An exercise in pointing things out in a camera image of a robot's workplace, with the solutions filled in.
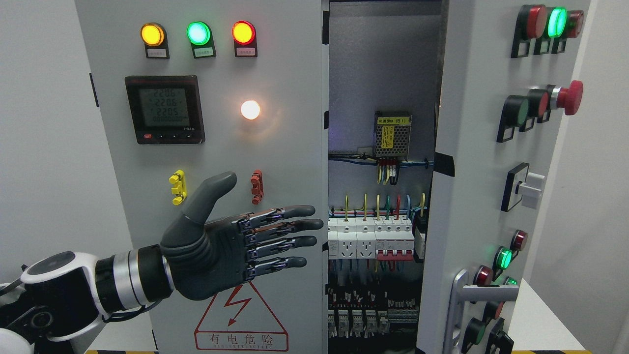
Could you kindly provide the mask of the dark grey robot left hand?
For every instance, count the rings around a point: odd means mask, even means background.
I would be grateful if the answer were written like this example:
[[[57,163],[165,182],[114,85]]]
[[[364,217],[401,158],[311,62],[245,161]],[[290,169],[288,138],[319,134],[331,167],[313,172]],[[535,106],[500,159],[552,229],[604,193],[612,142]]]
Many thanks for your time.
[[[165,231],[160,249],[175,288],[186,298],[204,300],[256,276],[304,267],[301,256],[279,253],[317,243],[297,233],[324,225],[310,205],[272,208],[207,222],[214,204],[237,182],[231,171],[203,181],[179,217]]]

